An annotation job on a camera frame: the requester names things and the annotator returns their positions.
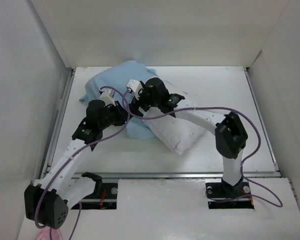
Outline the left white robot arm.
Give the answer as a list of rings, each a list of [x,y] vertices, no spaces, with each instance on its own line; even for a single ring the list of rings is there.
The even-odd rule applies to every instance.
[[[92,152],[99,142],[106,140],[103,131],[110,126],[123,127],[127,120],[128,113],[118,101],[109,104],[100,99],[90,101],[86,116],[71,136],[60,160],[38,183],[25,189],[26,218],[33,220],[37,228],[57,230],[73,206],[87,196],[99,197],[104,190],[101,176],[85,172],[75,183],[70,181],[84,161],[83,154]]]

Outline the white pillow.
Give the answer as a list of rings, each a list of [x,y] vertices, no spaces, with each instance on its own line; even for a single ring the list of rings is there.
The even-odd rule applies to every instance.
[[[184,110],[156,119],[144,119],[142,122],[157,136],[171,151],[178,155],[194,146],[206,131],[215,134],[216,124],[221,123],[225,116],[213,111],[201,111],[189,98],[182,99],[177,109]]]

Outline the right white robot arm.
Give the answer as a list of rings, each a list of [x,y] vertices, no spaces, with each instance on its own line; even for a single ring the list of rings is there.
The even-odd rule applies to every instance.
[[[152,120],[144,114],[151,108],[162,112],[162,117],[172,116],[195,124],[215,137],[215,147],[223,160],[223,174],[219,190],[225,199],[236,198],[243,182],[241,161],[248,134],[243,123],[234,111],[228,114],[215,112],[215,107],[199,107],[185,96],[169,93],[164,82],[153,77],[147,82],[130,79],[126,85],[128,92],[133,93],[132,102],[128,105],[130,114],[142,120]]]

